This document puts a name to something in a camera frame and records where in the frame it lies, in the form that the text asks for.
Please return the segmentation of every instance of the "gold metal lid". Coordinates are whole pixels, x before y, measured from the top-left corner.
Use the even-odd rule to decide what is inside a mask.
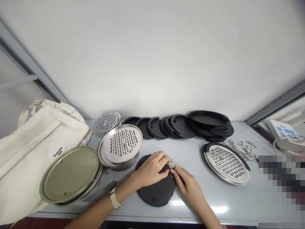
[[[73,148],[57,158],[40,183],[40,196],[48,203],[73,199],[93,181],[99,166],[97,152],[89,146]]]

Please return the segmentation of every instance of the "pixelated blur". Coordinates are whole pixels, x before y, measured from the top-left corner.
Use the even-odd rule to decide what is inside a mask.
[[[305,228],[305,156],[259,156],[259,228]]]

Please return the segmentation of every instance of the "watch face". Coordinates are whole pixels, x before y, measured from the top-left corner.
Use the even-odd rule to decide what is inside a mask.
[[[117,182],[114,181],[114,182],[111,184],[111,186],[110,186],[109,192],[111,192],[111,191],[115,188],[116,185],[117,185]]]

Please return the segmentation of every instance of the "hand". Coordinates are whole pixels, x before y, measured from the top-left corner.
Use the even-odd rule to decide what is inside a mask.
[[[182,195],[187,199],[189,204],[195,211],[200,209],[203,201],[206,201],[196,178],[188,171],[175,166],[173,170],[170,170],[175,177],[177,185]]]
[[[150,186],[167,177],[169,169],[159,173],[167,162],[173,162],[173,160],[163,151],[154,152],[147,158],[140,168],[130,176],[136,185],[136,189]]]

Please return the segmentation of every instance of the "white watch strap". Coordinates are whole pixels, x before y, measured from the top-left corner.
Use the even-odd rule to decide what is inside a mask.
[[[122,204],[118,203],[115,193],[110,195],[110,200],[115,209],[119,209],[122,206]]]

